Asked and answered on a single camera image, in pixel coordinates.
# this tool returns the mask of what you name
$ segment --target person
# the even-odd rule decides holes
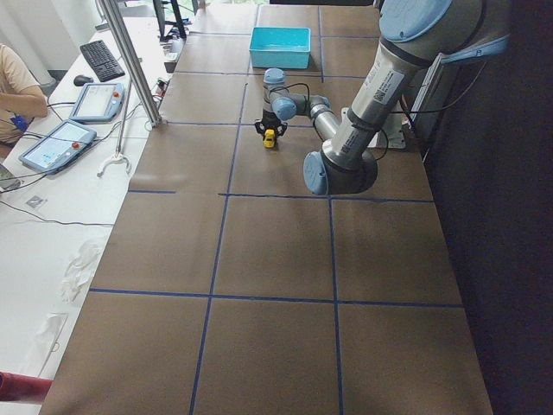
[[[22,59],[0,43],[0,158],[5,158],[34,117],[46,117],[46,98]]]

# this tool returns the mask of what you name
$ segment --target person's arm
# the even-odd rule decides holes
[[[29,86],[19,94],[0,93],[0,108],[29,118],[48,115],[46,99],[38,86]]]

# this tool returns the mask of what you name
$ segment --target yellow object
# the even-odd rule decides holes
[[[266,130],[263,139],[265,149],[272,149],[277,143],[277,135],[274,130]]]

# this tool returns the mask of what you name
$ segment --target tablet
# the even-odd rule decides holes
[[[65,168],[96,138],[96,131],[66,120],[19,156],[26,166],[52,175]]]
[[[124,88],[119,83],[84,84],[69,119],[82,124],[109,123],[123,104]]]

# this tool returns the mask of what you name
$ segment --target person's shirt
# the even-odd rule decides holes
[[[19,94],[30,86],[39,85],[22,59],[6,45],[0,43],[0,93]],[[0,142],[13,144],[22,135],[11,118],[16,116],[0,108]]]

